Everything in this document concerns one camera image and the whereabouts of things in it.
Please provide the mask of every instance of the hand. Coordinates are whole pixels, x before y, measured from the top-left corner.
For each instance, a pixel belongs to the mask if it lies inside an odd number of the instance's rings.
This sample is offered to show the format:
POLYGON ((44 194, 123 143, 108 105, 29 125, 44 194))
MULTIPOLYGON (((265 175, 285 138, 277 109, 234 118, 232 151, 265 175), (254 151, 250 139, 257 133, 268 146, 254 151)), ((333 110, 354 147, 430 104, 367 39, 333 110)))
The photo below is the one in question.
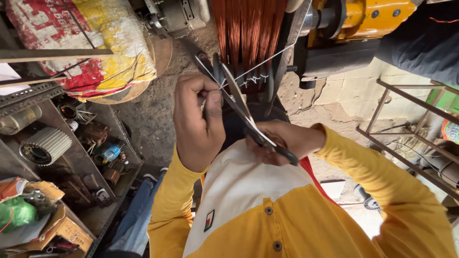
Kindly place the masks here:
POLYGON ((175 85, 177 152, 182 164, 194 172, 205 170, 225 141, 219 87, 209 77, 196 74, 180 76, 175 85), (204 100, 207 122, 201 111, 204 100))
MULTIPOLYGON (((318 129, 301 127, 280 120, 259 122, 257 128, 274 143, 295 154, 299 160, 310 153, 320 151, 325 145, 325 133, 318 129)), ((265 164, 283 166, 290 163, 286 157, 276 152, 269 153, 258 146, 249 135, 246 135, 246 142, 248 150, 254 152, 255 156, 265 164)))

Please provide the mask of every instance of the rusty metal stand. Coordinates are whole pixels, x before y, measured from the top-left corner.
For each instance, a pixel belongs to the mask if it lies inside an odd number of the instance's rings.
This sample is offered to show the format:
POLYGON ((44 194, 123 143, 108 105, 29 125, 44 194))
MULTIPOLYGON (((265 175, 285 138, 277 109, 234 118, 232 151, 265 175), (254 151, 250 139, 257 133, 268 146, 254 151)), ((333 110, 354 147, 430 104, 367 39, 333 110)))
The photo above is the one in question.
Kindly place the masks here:
POLYGON ((396 159, 401 161, 403 164, 407 165, 409 168, 414 170, 416 173, 420 174, 427 180, 429 180, 431 183, 433 183, 435 186, 446 192, 449 196, 451 196, 454 200, 459 201, 459 194, 456 192, 456 189, 454 189, 452 186, 446 184, 443 182, 443 180, 438 180, 437 177, 432 176, 431 174, 425 172, 424 170, 420 169, 417 165, 411 163, 404 157, 400 156, 397 154, 395 151, 384 145, 382 142, 376 140, 373 136, 412 136, 416 137, 429 147, 433 148, 434 150, 438 151, 439 153, 443 154, 445 157, 451 159, 452 161, 456 162, 459 164, 459 158, 453 155, 452 153, 438 147, 437 145, 433 144, 431 141, 427 140, 426 138, 422 137, 419 135, 419 130, 424 126, 426 117, 429 112, 432 112, 434 114, 439 115, 440 117, 447 119, 455 124, 459 124, 459 118, 452 116, 449 113, 446 113, 438 108, 435 107, 435 105, 438 103, 442 95, 445 93, 445 91, 449 91, 451 93, 454 93, 456 95, 459 95, 459 90, 449 87, 447 85, 438 83, 438 85, 390 85, 387 84, 380 79, 377 79, 376 82, 385 87, 386 90, 384 91, 379 103, 378 107, 375 110, 375 113, 373 114, 373 117, 370 120, 370 123, 365 131, 360 129, 359 127, 356 128, 356 130, 361 133, 363 136, 367 137, 370 141, 375 143, 378 147, 381 149, 385 150, 386 152, 390 153, 392 156, 394 156, 396 159), (424 101, 421 101, 420 99, 413 97, 412 95, 402 91, 401 89, 431 89, 431 90, 439 90, 439 93, 436 95, 435 99, 433 100, 433 105, 427 104, 424 101), (410 133, 371 133, 371 129, 375 125, 376 120, 378 119, 378 116, 381 112, 382 107, 384 106, 384 103, 387 100, 387 97, 389 96, 389 93, 393 91, 400 96, 414 102, 415 104, 427 109, 422 115, 422 117, 419 119, 418 124, 416 125, 416 128, 414 129, 414 132, 410 133))

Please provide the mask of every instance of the scissor blade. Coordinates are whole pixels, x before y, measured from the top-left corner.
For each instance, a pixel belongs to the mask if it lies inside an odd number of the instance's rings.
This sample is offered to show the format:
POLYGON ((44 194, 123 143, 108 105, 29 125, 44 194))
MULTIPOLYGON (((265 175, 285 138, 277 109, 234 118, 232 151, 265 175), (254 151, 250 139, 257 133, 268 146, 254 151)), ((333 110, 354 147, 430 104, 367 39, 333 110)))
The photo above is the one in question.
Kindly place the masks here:
POLYGON ((226 81, 228 82, 229 90, 231 94, 234 97, 234 100, 236 101, 237 106, 244 112, 245 116, 253 123, 255 124, 255 121, 253 121, 252 115, 250 114, 250 111, 247 107, 246 102, 244 99, 242 99, 242 93, 241 90, 239 89, 239 86, 237 85, 236 81, 233 78, 233 75, 231 75, 231 72, 229 69, 226 67, 225 64, 222 64, 222 70, 223 74, 226 77, 226 81))

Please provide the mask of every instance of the green plastic bag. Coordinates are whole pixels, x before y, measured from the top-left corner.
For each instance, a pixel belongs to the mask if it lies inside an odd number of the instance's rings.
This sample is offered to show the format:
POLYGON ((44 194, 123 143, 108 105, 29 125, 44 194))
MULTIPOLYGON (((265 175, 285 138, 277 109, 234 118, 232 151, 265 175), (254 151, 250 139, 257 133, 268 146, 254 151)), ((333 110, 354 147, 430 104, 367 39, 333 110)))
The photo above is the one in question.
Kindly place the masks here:
POLYGON ((25 202, 22 197, 0 203, 0 230, 3 229, 2 233, 10 233, 17 227, 37 221, 37 219, 37 209, 32 204, 25 202))

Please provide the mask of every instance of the logo patch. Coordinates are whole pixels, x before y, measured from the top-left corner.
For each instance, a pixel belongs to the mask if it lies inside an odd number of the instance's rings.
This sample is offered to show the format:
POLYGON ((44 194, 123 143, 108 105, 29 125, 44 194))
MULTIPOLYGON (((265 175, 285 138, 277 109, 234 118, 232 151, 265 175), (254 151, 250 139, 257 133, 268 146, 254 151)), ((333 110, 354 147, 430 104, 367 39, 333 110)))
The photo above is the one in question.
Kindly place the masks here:
POLYGON ((206 226, 204 227, 204 232, 206 232, 207 230, 210 229, 210 227, 212 227, 214 213, 215 213, 215 210, 212 210, 211 212, 209 212, 209 214, 207 214, 206 226))

